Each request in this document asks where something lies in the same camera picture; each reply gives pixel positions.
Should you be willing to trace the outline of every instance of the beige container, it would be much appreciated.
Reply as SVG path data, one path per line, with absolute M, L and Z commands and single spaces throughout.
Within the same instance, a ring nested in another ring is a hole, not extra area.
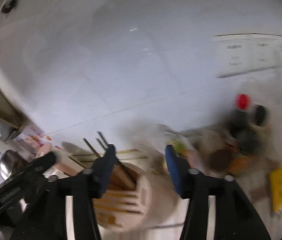
M 115 232 L 161 224 L 172 214 L 178 201 L 169 176 L 143 171 L 130 163 L 124 165 L 135 172 L 136 190 L 109 189 L 101 199 L 93 199 L 97 223 Z

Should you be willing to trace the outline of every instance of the wall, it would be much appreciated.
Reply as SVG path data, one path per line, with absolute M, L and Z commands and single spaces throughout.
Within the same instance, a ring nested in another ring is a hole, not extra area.
M 0 13 L 0 85 L 53 139 L 127 149 L 146 123 L 218 122 L 268 74 L 216 78 L 212 36 L 231 33 L 282 35 L 282 0 L 19 0 Z

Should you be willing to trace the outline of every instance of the white strip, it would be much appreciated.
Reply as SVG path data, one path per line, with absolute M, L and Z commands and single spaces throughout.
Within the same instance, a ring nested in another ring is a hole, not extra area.
M 216 228 L 216 196 L 209 196 L 207 240 L 214 239 L 215 228 Z
M 73 196 L 65 196 L 65 226 L 67 240 L 75 240 L 73 223 Z

